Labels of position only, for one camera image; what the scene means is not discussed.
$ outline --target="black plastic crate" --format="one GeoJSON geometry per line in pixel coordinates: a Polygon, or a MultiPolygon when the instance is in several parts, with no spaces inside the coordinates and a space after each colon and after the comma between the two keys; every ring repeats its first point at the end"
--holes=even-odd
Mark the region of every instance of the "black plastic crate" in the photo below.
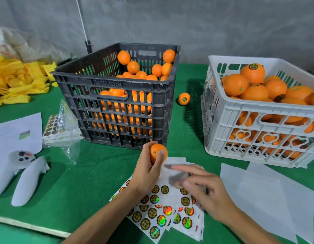
{"type": "Polygon", "coordinates": [[[61,65],[52,74],[87,141],[142,149],[145,143],[155,140],[166,146],[180,51],[179,45],[117,43],[61,65]],[[151,74],[154,64],[165,63],[163,53],[168,49],[176,52],[168,80],[116,77],[127,71],[126,65],[121,65],[117,59],[121,50],[128,51],[131,60],[137,61],[142,71],[151,74]],[[99,94],[110,88],[122,89],[127,96],[99,94]],[[147,101],[149,93],[151,103],[147,101]],[[112,109],[106,107],[109,102],[112,109]]]}

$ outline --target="clear plastic bag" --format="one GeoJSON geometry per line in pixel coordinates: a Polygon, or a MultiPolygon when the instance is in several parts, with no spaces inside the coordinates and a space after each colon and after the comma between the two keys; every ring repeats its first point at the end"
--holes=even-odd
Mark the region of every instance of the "clear plastic bag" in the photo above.
{"type": "Polygon", "coordinates": [[[43,147],[61,147],[70,162],[76,164],[80,154],[80,140],[83,136],[79,130],[78,120],[64,100],[61,100],[56,122],[58,136],[50,143],[43,142],[43,147]]]}

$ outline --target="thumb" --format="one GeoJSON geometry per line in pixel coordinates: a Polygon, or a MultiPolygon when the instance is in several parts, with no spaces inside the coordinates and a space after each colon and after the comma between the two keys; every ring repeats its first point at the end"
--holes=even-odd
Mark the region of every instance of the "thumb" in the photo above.
{"type": "Polygon", "coordinates": [[[158,152],[157,154],[155,164],[151,168],[151,171],[153,173],[157,173],[158,176],[160,174],[161,166],[164,162],[165,154],[166,154],[165,150],[160,150],[160,152],[158,152]]]}
{"type": "Polygon", "coordinates": [[[209,197],[203,192],[200,187],[195,183],[190,183],[186,180],[183,181],[183,187],[184,189],[189,192],[191,195],[193,195],[197,201],[200,202],[201,205],[205,209],[207,209],[207,206],[210,204],[209,197]]]}

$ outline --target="gray wall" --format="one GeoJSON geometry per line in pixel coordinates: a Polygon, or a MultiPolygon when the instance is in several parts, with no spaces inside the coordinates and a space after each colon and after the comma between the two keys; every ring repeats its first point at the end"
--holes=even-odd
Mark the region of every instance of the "gray wall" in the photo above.
{"type": "MultiPolygon", "coordinates": [[[[163,43],[181,45],[185,63],[233,55],[314,64],[314,0],[80,1],[94,51],[115,42],[163,43]]],[[[0,0],[0,26],[87,53],[76,0],[0,0]]]]}

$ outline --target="white plastic crate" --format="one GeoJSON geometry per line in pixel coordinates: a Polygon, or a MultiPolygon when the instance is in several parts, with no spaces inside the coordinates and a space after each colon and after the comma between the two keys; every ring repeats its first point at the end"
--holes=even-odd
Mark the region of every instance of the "white plastic crate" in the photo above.
{"type": "Polygon", "coordinates": [[[232,99],[226,96],[220,78],[233,73],[239,73],[245,65],[259,63],[264,66],[266,77],[270,75],[279,76],[288,87],[304,85],[314,90],[314,76],[300,68],[278,58],[262,57],[229,57],[209,56],[209,67],[204,84],[204,93],[201,96],[202,120],[204,125],[205,150],[213,156],[228,157],[238,160],[259,162],[283,167],[302,167],[314,159],[314,130],[304,133],[305,128],[314,121],[314,106],[295,104],[271,103],[260,101],[248,101],[232,99]],[[248,116],[252,112],[259,113],[252,126],[246,127],[245,123],[238,126],[236,122],[242,111],[247,111],[248,116]],[[278,114],[289,116],[302,116],[310,119],[303,126],[292,126],[283,124],[283,118],[279,124],[261,121],[266,114],[278,114]],[[243,139],[229,139],[233,129],[244,132],[243,139]],[[257,131],[251,142],[246,141],[251,136],[251,131],[257,131]],[[276,139],[266,143],[257,142],[259,134],[264,131],[275,136],[276,139]],[[287,134],[280,141],[279,135],[287,134]],[[290,141],[290,135],[296,135],[290,141]],[[301,140],[301,145],[294,146],[293,140],[301,140]],[[270,154],[263,147],[274,148],[270,154]],[[287,156],[286,150],[300,151],[296,158],[292,159],[293,152],[287,156]]]}

